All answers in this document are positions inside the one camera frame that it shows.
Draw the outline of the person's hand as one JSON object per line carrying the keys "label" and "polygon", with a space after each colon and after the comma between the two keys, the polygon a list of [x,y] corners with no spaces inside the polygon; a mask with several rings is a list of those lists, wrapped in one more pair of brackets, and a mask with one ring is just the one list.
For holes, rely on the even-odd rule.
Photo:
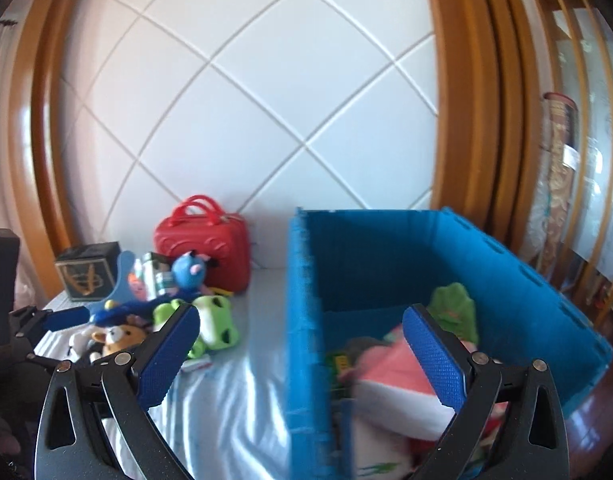
{"label": "person's hand", "polygon": [[20,453],[21,446],[19,441],[12,434],[8,422],[0,417],[0,454],[18,456]]}

